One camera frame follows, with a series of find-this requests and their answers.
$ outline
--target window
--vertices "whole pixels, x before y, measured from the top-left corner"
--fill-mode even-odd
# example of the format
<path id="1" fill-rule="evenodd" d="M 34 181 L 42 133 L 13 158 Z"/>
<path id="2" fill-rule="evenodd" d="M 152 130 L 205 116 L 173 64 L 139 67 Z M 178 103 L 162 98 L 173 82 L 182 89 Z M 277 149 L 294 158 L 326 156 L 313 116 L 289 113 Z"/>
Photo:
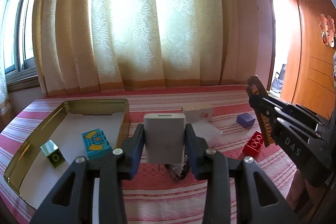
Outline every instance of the window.
<path id="1" fill-rule="evenodd" d="M 0 26 L 7 84 L 36 75 L 32 16 L 34 0 L 4 0 Z"/>

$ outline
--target curtain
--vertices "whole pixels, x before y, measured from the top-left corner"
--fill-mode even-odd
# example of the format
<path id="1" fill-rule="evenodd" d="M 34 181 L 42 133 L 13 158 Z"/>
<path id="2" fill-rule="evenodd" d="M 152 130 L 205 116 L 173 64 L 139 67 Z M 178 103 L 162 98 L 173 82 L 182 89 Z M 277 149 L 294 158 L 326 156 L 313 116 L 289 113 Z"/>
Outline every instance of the curtain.
<path id="1" fill-rule="evenodd" d="M 4 56 L 4 19 L 9 9 L 6 9 L 6 5 L 9 2 L 6 0 L 0 0 L 0 54 Z M 2 131 L 6 125 L 14 118 L 14 112 L 12 110 L 11 101 L 8 97 L 7 83 L 5 76 L 5 64 L 4 58 L 0 58 L 0 131 Z"/>
<path id="2" fill-rule="evenodd" d="M 242 72 L 239 62 L 256 52 L 255 36 L 245 45 L 255 18 L 244 19 L 238 1 L 35 0 L 33 46 L 43 93 L 246 80 L 255 66 Z"/>

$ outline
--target blue lego brick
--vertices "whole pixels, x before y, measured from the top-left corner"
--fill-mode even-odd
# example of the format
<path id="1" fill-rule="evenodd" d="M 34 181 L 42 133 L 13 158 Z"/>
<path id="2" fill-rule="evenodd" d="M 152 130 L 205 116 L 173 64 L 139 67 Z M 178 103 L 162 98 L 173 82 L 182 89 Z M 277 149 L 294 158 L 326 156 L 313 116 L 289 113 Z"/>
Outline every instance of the blue lego brick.
<path id="1" fill-rule="evenodd" d="M 112 150 L 104 132 L 99 128 L 83 133 L 82 139 L 89 160 L 100 158 Z"/>
<path id="2" fill-rule="evenodd" d="M 242 113 L 237 116 L 236 122 L 239 123 L 243 128 L 248 128 L 253 126 L 255 118 L 253 118 L 248 113 Z"/>

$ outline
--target screw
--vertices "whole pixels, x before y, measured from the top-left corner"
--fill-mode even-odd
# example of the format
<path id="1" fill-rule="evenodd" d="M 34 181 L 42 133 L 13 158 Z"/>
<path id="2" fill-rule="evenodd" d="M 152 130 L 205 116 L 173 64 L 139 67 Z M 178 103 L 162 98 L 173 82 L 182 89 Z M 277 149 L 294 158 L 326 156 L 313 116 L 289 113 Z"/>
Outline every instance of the screw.
<path id="1" fill-rule="evenodd" d="M 247 164 L 251 164 L 253 163 L 254 159 L 250 156 L 247 156 L 244 158 L 244 162 L 246 162 Z"/>
<path id="2" fill-rule="evenodd" d="M 83 162 L 85 162 L 85 157 L 83 157 L 83 156 L 79 156 L 79 157 L 77 157 L 77 158 L 75 159 L 75 162 L 76 162 L 77 164 L 82 164 Z"/>
<path id="3" fill-rule="evenodd" d="M 112 153 L 113 153 L 113 155 L 118 156 L 118 155 L 121 155 L 122 153 L 124 153 L 124 151 L 121 148 L 115 148 L 115 149 L 113 149 Z"/>
<path id="4" fill-rule="evenodd" d="M 214 149 L 214 148 L 207 148 L 207 150 L 205 150 L 205 152 L 208 154 L 208 155 L 214 155 L 217 150 Z"/>

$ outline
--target paper cutout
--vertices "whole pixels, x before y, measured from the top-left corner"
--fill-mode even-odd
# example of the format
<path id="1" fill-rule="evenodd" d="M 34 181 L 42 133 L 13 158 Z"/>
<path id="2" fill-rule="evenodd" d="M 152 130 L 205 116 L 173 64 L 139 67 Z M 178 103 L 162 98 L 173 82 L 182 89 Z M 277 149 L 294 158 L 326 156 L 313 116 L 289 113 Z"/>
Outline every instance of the paper cutout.
<path id="1" fill-rule="evenodd" d="M 320 20 L 320 28 L 322 30 L 322 40 L 325 45 L 330 45 L 330 47 L 334 47 L 334 35 L 335 35 L 335 21 L 331 16 L 328 18 L 325 17 L 324 14 L 321 14 L 319 17 Z"/>

